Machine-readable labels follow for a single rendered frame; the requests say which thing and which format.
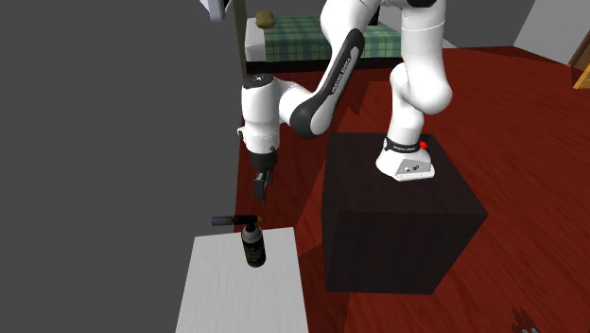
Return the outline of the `brown pillow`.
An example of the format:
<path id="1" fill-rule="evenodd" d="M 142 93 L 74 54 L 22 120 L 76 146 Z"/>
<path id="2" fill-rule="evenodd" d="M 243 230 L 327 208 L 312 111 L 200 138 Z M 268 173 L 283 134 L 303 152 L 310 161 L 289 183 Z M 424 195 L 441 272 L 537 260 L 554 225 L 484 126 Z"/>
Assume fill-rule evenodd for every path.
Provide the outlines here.
<path id="1" fill-rule="evenodd" d="M 261 29 L 271 29 L 275 26 L 274 15 L 269 10 L 260 10 L 255 13 L 255 24 Z"/>

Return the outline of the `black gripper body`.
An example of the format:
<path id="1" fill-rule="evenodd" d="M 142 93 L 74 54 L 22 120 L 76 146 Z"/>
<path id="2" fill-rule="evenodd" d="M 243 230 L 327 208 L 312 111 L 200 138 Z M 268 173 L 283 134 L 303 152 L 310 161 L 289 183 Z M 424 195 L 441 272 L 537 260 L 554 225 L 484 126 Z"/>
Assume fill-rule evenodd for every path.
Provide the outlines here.
<path id="1" fill-rule="evenodd" d="M 266 173 L 268 170 L 273 170 L 277 164 L 277 152 L 269 153 L 250 153 L 251 165 L 256 169 L 257 173 Z"/>

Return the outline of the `black bottle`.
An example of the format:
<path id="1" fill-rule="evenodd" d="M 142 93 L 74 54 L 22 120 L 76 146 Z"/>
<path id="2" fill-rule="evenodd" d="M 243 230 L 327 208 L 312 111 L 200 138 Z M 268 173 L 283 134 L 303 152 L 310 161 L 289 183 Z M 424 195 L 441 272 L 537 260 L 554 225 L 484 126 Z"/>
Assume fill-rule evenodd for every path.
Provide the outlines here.
<path id="1" fill-rule="evenodd" d="M 248 265 L 263 266 L 267 257 L 262 229 L 256 224 L 247 224 L 241 232 L 241 240 Z"/>

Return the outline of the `grey framed panel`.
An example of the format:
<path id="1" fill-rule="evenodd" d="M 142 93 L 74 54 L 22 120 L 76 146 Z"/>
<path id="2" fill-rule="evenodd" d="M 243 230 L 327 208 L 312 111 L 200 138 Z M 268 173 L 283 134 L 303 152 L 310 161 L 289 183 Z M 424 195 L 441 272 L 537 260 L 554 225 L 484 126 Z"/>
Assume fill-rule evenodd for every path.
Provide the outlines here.
<path id="1" fill-rule="evenodd" d="M 232 1 L 233 0 L 200 0 L 200 3 L 208 11 L 210 20 L 217 23 L 224 20 Z"/>

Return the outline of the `olive upright post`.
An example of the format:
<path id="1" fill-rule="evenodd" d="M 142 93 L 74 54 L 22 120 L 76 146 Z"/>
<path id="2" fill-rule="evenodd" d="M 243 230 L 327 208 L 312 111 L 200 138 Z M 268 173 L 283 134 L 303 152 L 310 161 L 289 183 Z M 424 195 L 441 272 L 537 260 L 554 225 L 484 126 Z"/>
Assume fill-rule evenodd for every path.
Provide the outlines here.
<path id="1" fill-rule="evenodd" d="M 247 26 L 247 14 L 245 0 L 233 0 L 234 24 L 238 47 L 238 57 L 241 69 L 242 81 L 248 78 L 247 62 L 245 56 L 245 35 Z"/>

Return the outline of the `dark robot stand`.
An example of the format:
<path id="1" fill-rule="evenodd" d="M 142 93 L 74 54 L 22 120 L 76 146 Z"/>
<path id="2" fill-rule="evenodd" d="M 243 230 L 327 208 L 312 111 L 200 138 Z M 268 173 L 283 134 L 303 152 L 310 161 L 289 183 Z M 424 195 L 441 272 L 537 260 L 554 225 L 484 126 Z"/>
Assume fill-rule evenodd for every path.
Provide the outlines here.
<path id="1" fill-rule="evenodd" d="M 488 217 L 432 134 L 431 179 L 397 182 L 375 160 L 381 133 L 329 135 L 321 202 L 325 288 L 430 294 Z"/>

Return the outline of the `bed with green plaid blanket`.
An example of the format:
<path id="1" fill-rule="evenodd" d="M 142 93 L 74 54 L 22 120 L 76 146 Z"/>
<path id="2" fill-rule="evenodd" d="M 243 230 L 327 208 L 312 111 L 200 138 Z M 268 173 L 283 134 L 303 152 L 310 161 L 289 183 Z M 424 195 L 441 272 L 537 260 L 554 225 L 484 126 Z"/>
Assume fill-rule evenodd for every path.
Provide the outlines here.
<path id="1" fill-rule="evenodd" d="M 324 38 L 320 18 L 313 15 L 274 17 L 275 26 L 263 29 L 249 18 L 245 56 L 248 62 L 330 60 L 331 46 Z M 387 25 L 367 26 L 361 59 L 400 58 L 401 35 Z"/>

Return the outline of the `black and purple pen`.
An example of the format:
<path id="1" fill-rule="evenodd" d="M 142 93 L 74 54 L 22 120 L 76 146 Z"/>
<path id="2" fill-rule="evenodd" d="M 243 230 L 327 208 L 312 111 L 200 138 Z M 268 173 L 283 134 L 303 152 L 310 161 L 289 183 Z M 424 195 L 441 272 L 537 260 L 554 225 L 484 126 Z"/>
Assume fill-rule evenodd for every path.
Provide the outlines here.
<path id="1" fill-rule="evenodd" d="M 223 225 L 255 225 L 263 222 L 265 219 L 258 215 L 232 215 L 212 217 L 211 223 L 213 226 Z"/>

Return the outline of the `white table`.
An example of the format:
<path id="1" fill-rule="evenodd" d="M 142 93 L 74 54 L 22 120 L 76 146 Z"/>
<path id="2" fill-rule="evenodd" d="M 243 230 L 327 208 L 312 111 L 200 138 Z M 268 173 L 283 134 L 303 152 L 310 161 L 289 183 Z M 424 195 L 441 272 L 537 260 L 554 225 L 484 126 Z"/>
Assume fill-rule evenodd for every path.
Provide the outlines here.
<path id="1" fill-rule="evenodd" d="M 263 236 L 259 268 L 239 233 L 194 239 L 175 333 L 309 333 L 294 229 Z"/>

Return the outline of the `wooden door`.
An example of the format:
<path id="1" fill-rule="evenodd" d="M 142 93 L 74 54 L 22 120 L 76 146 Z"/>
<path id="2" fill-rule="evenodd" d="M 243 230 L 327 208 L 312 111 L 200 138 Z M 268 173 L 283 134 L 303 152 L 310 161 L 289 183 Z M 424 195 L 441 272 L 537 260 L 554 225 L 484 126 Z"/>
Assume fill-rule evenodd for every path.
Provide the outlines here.
<path id="1" fill-rule="evenodd" d="M 587 31 L 567 66 L 574 89 L 590 89 L 590 30 Z"/>

